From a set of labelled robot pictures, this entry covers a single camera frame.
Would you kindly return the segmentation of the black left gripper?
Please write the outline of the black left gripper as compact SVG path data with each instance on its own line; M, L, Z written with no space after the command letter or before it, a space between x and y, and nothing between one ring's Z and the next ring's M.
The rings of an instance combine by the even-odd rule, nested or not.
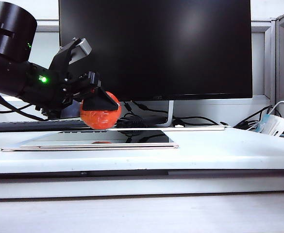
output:
M68 76L60 86L63 94L56 108L38 107L47 119L66 119L80 116L80 106L83 101L84 111L114 111L118 103L101 87L100 75L88 71L76 78Z

